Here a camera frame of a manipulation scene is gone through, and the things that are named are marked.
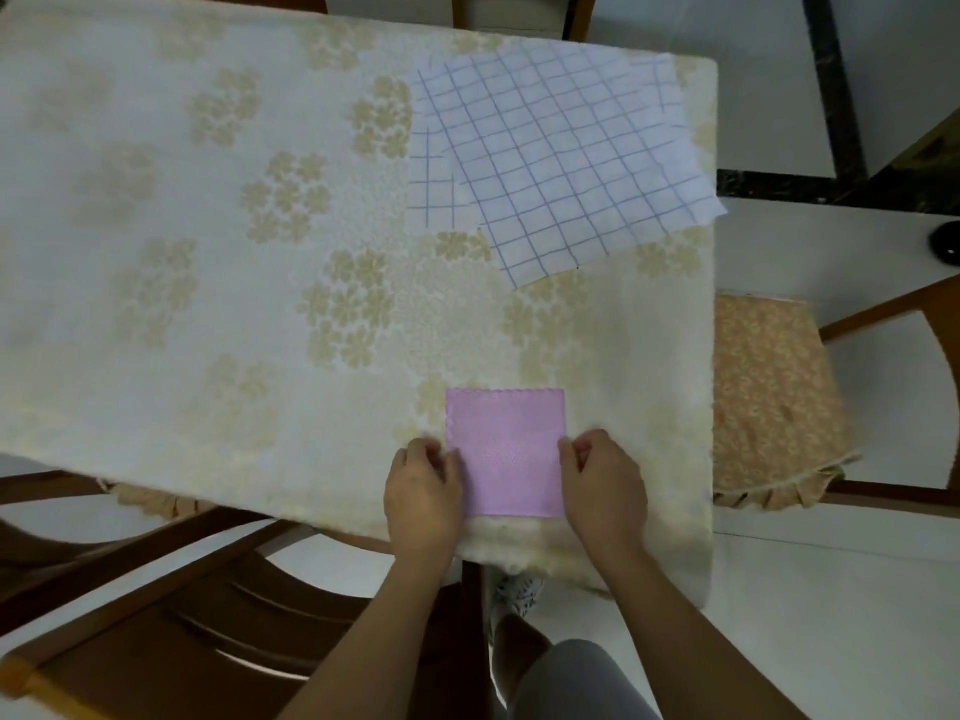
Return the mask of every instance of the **floral tablecloth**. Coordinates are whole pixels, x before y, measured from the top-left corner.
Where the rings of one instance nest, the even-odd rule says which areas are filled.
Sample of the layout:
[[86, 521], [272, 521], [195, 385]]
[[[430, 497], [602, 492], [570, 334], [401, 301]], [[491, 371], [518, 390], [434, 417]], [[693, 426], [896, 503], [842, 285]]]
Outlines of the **floral tablecloth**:
[[[484, 234], [405, 227], [421, 55], [496, 35], [186, 0], [0, 14], [0, 450], [386, 538], [449, 387], [560, 387], [637, 458], [648, 544], [711, 568], [714, 233], [511, 290]], [[648, 55], [636, 52], [632, 55]], [[714, 171], [716, 67], [678, 57]], [[459, 555], [603, 588], [564, 520]]]

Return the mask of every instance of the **gray shorts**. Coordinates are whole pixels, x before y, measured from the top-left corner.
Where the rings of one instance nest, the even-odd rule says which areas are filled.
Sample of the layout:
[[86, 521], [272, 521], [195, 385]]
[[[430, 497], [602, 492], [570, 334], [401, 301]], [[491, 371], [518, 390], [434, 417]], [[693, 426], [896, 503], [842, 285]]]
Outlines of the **gray shorts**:
[[552, 647], [516, 690], [510, 720], [659, 720], [613, 658], [570, 639]]

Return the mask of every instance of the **person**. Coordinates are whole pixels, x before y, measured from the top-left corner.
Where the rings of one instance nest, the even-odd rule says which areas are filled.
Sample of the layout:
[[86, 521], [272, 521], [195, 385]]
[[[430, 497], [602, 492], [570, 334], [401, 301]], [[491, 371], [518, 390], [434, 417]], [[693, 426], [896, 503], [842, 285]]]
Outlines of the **person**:
[[[567, 520], [616, 600], [663, 720], [805, 718], [644, 549], [647, 498], [637, 463], [604, 430], [561, 439], [558, 450]], [[463, 502], [455, 450], [442, 457], [437, 441], [414, 439], [396, 453], [384, 494], [393, 566], [280, 720], [406, 717], [427, 618], [463, 527]], [[597, 645], [552, 646], [515, 613], [495, 623], [493, 678], [510, 718], [657, 717]]]

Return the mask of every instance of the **pink square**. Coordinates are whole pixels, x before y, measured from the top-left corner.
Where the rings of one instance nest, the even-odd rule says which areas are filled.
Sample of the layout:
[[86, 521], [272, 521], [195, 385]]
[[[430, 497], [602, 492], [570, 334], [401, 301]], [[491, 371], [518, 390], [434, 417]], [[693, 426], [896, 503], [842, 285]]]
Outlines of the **pink square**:
[[561, 388], [450, 388], [446, 444], [460, 449], [466, 514], [562, 518], [557, 441], [566, 434]]

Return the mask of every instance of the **black round object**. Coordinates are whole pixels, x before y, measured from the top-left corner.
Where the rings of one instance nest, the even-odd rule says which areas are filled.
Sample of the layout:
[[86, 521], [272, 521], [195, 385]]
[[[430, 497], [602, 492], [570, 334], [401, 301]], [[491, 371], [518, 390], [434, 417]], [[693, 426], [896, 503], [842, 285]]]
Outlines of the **black round object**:
[[940, 262], [960, 268], [960, 221], [947, 222], [933, 230], [930, 250]]

